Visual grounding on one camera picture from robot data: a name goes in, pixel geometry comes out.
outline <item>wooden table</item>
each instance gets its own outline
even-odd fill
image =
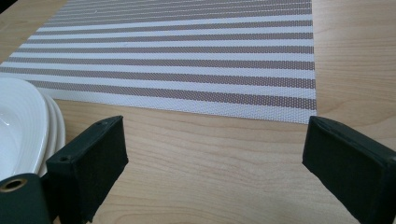
[[[0,15],[0,62],[65,0]],[[396,149],[396,1],[313,0],[318,114]],[[357,223],[301,164],[306,125],[57,101],[67,140],[124,116],[129,164],[93,223]]]

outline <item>woven placemat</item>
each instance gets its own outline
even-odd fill
[[[307,123],[311,1],[69,0],[0,66],[56,99]]]

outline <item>gray stripe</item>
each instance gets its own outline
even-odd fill
[[[280,34],[241,34],[241,35],[163,35],[110,38],[78,39],[28,39],[26,44],[69,44],[69,43],[109,43],[109,42],[158,42],[158,41],[194,41],[194,40],[264,40],[264,39],[312,39],[312,33]]]
[[[282,15],[310,15],[312,14],[311,8],[304,9],[292,9],[292,10],[273,10],[273,11],[259,11],[252,9],[252,11],[235,13],[205,13],[200,15],[169,15],[167,17],[146,17],[146,18],[134,18],[130,17],[126,19],[112,19],[111,21],[85,21],[79,20],[75,22],[57,22],[57,23],[46,23],[42,27],[63,27],[63,26],[77,26],[77,25],[104,25],[104,24],[120,24],[120,23],[134,23],[134,22],[149,22],[149,21],[184,21],[184,20],[206,20],[206,19],[221,19],[221,18],[239,18],[239,17],[265,17],[265,16],[282,16]]]
[[[312,21],[263,21],[263,22],[150,26],[150,27],[97,29],[97,30],[73,30],[73,31],[49,31],[49,32],[43,31],[43,32],[35,32],[34,35],[80,35],[80,34],[131,33],[131,32],[147,32],[147,31],[203,30],[203,29],[208,30],[208,29],[293,27],[293,26],[312,26]]]
[[[288,77],[234,77],[234,76],[209,76],[209,75],[189,75],[189,74],[161,74],[161,73],[127,73],[127,72],[103,72],[103,71],[76,71],[58,69],[32,69],[32,68],[13,68],[0,67],[0,72],[28,74],[28,75],[47,75],[57,77],[99,77],[99,78],[118,78],[130,80],[150,80],[150,81],[177,81],[177,82],[196,82],[210,84],[229,84],[229,85],[249,85],[249,86],[272,86],[314,89],[315,80],[305,78]]]
[[[163,48],[116,48],[116,49],[17,49],[28,53],[302,53],[313,54],[314,47],[163,47]]]
[[[202,13],[203,11],[208,11],[217,8],[218,10],[222,10],[223,12],[229,11],[231,8],[239,7],[240,11],[243,11],[244,8],[248,7],[259,7],[260,10],[274,10],[274,9],[288,9],[288,8],[302,8],[302,7],[310,7],[310,3],[307,1],[299,1],[299,0],[283,0],[279,2],[278,0],[271,0],[266,2],[259,1],[242,1],[242,2],[221,2],[221,3],[213,3],[206,2],[206,4],[197,4],[197,3],[178,3],[173,4],[172,6],[166,5],[162,7],[158,6],[135,6],[133,4],[129,4],[126,6],[121,6],[118,8],[109,8],[108,6],[95,6],[91,7],[82,7],[81,9],[72,8],[68,9],[68,14],[59,15],[56,14],[51,20],[64,20],[64,19],[76,19],[76,18],[89,18],[89,17],[114,17],[114,14],[117,15],[137,15],[137,14],[147,14],[154,15],[158,13],[172,14],[172,13],[180,13],[182,11],[190,11],[192,13]],[[93,9],[91,14],[86,14],[87,9]]]
[[[72,84],[72,83],[58,83],[47,81],[33,81],[28,80],[38,88],[65,90],[65,91],[89,91],[89,92],[103,92],[110,94],[148,96],[148,97],[162,97],[171,99],[183,99],[193,101],[208,101],[240,105],[270,105],[282,106],[301,109],[316,109],[316,100],[297,98],[297,97],[282,97],[282,96],[268,96],[268,95],[251,95],[251,94],[236,94],[223,92],[205,92],[205,91],[178,91],[178,90],[164,90],[164,89],[150,89],[150,88],[133,88],[133,87],[118,87],[105,85],[87,85],[87,84]]]
[[[153,12],[130,12],[130,11],[119,11],[106,16],[93,16],[93,17],[73,17],[65,18],[63,20],[49,20],[48,23],[58,23],[58,22],[80,22],[80,21],[108,21],[108,20],[125,20],[134,18],[149,18],[149,17],[168,17],[168,16],[181,16],[181,15],[202,15],[206,13],[221,13],[228,14],[233,12],[243,12],[243,11],[272,11],[272,10],[286,10],[286,9],[296,9],[296,8],[309,8],[311,5],[309,3],[303,4],[290,4],[290,5],[274,5],[274,6],[244,6],[243,3],[239,3],[240,7],[218,7],[218,8],[202,8],[202,9],[184,9],[184,10],[170,10],[162,11],[161,9],[155,9]]]
[[[18,58],[10,57],[14,63],[70,63],[70,64],[114,64],[148,66],[187,66],[187,67],[230,67],[314,70],[312,62],[286,61],[223,61],[223,60],[135,60],[135,59],[63,59],[63,58]]]

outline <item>stacked plates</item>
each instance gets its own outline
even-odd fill
[[[52,98],[29,82],[0,78],[0,180],[43,175],[64,141],[64,117]]]

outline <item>metal grommet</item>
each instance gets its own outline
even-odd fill
[[[0,186],[0,192],[2,193],[9,193],[14,190],[20,189],[27,183],[27,179],[17,178],[8,180],[7,183]]]

